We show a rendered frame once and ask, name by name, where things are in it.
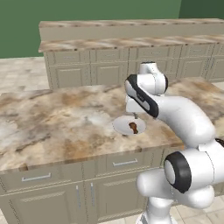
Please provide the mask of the beige cupboard run marble top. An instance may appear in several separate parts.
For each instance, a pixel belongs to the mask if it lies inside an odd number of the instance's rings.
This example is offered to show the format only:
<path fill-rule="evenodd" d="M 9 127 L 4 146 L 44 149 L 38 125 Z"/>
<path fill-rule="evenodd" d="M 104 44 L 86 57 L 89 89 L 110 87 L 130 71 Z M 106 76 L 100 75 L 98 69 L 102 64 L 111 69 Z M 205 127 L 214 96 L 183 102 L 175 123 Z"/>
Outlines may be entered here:
<path fill-rule="evenodd" d="M 168 79 L 224 81 L 224 19 L 41 21 L 49 87 L 122 84 L 154 61 Z"/>

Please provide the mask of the beige narrow drawer front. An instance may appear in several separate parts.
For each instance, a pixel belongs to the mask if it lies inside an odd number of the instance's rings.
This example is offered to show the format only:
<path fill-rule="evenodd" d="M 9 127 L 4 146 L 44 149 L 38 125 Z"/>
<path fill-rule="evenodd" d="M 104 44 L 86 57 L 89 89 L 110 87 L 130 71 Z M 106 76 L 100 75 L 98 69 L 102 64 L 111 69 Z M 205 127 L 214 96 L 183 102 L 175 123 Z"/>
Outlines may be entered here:
<path fill-rule="evenodd" d="M 121 156 L 113 156 L 113 157 L 107 157 L 107 171 L 108 172 L 120 172 L 120 171 L 126 171 L 126 170 L 133 170 L 133 169 L 139 169 L 142 167 L 152 167 L 160 166 L 161 161 L 161 150 L 154 150 L 154 151 L 145 151 L 145 152 L 138 152 L 138 153 L 132 153 L 132 154 L 126 154 Z M 114 167 L 112 165 L 112 162 L 119 163 L 119 162 L 125 162 L 137 159 L 138 163 L 136 164 L 129 164 L 129 165 L 123 165 L 123 166 L 116 166 Z"/>

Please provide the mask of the white round plate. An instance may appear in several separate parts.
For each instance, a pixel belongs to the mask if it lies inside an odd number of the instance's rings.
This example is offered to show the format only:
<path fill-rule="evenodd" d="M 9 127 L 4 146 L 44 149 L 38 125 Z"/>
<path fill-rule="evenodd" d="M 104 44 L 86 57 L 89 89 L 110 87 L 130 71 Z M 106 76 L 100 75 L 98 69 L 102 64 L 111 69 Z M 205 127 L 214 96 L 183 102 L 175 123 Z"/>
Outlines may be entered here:
<path fill-rule="evenodd" d="M 138 130 L 137 134 L 134 134 L 133 130 L 130 128 L 129 123 L 131 122 L 136 123 Z M 133 115 L 119 116 L 112 122 L 112 125 L 115 131 L 126 136 L 138 135 L 146 130 L 146 124 L 144 120 L 140 118 L 135 119 Z"/>

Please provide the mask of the beige cupboard door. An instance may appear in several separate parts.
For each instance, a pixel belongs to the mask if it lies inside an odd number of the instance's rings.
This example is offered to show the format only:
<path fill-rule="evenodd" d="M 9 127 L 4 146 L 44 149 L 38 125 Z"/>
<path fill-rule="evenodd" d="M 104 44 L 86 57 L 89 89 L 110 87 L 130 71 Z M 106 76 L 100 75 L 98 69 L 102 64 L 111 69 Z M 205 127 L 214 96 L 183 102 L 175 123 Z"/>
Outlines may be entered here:
<path fill-rule="evenodd" d="M 86 181 L 88 223 L 98 224 L 140 214 L 145 209 L 147 199 L 137 190 L 137 175 L 137 172 L 130 172 Z M 91 182 L 94 184 L 94 206 Z"/>
<path fill-rule="evenodd" d="M 76 186 L 80 189 L 78 206 Z M 57 185 L 0 197 L 8 224 L 87 224 L 84 192 L 79 184 Z"/>

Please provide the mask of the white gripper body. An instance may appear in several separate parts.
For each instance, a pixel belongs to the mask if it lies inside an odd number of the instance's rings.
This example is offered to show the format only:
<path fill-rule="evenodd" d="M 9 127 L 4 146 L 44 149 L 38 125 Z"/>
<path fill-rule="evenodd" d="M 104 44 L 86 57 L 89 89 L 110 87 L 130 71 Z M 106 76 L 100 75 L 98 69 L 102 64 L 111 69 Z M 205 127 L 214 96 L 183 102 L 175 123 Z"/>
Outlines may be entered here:
<path fill-rule="evenodd" d="M 129 96 L 125 98 L 125 102 L 126 102 L 126 111 L 128 113 L 136 113 L 136 114 L 144 113 L 144 110 L 138 105 L 138 103 Z"/>

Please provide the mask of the beige wide drawer front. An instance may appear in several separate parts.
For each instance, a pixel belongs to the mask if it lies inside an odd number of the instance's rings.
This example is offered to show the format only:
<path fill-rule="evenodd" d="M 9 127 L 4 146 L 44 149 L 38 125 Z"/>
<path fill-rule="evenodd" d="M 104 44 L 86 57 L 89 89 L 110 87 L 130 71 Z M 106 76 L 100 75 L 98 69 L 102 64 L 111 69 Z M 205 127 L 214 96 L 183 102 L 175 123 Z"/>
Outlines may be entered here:
<path fill-rule="evenodd" d="M 51 173 L 50 178 L 41 180 L 22 182 L 21 178 L 37 177 Z M 82 173 L 79 166 L 72 167 L 70 164 L 60 167 L 45 167 L 41 169 L 18 171 L 0 175 L 0 195 L 22 191 L 24 189 L 38 188 L 41 186 L 56 185 L 70 181 L 81 181 Z"/>

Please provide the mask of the brown chicken drumstick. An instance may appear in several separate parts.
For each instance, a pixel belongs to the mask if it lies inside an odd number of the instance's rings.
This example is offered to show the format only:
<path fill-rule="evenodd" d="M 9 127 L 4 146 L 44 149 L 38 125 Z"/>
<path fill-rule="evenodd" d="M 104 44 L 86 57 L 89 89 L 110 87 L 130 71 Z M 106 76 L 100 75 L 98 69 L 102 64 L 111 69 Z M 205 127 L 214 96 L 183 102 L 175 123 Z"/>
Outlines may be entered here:
<path fill-rule="evenodd" d="M 138 133 L 137 124 L 135 122 L 130 122 L 129 123 L 129 127 L 133 130 L 133 133 L 134 134 L 137 134 Z"/>

